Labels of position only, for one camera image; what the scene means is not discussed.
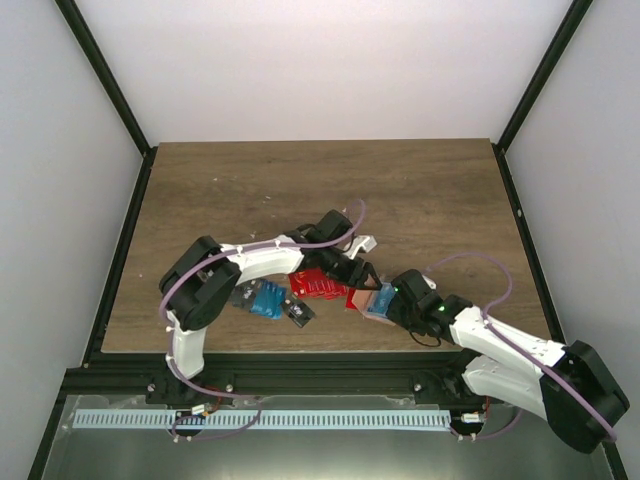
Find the pink leather card holder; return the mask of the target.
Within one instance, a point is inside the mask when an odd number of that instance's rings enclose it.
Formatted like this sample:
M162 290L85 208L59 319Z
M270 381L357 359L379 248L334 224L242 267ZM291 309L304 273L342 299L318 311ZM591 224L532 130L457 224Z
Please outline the pink leather card holder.
M364 318L393 325L394 322L388 318L387 312L396 293L396 289L389 282L384 282L379 291L357 290L354 302L358 306L357 311Z

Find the black VIP card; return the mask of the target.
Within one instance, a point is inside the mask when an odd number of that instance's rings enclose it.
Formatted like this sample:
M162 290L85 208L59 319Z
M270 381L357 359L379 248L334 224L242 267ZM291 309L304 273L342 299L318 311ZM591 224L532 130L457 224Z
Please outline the black VIP card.
M282 302L281 307L283 314L291 319L299 328L304 328L316 317L315 312L304 301L296 296L286 297Z

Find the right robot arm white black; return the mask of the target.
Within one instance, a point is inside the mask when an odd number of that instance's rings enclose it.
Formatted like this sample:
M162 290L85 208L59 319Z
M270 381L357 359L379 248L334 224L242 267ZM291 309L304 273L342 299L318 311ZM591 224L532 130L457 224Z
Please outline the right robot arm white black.
M545 420L581 453L617 439L615 424L629 400L598 352L580 340L565 345L527 334L457 295L441 297L419 271L391 282L386 316L411 334L475 352L444 378L447 396L465 403L488 396Z

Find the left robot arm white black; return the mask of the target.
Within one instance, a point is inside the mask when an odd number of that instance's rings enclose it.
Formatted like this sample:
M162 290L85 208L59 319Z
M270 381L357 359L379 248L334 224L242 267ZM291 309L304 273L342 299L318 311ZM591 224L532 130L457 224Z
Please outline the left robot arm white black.
M204 340L240 284L273 275L318 268L346 287L382 287L373 265L360 257L377 246L372 235L358 235L364 217L354 222L331 210L315 224L302 225L272 239L245 244L198 238L162 277L159 315L170 335L165 355L173 374L170 393L181 403L204 392Z

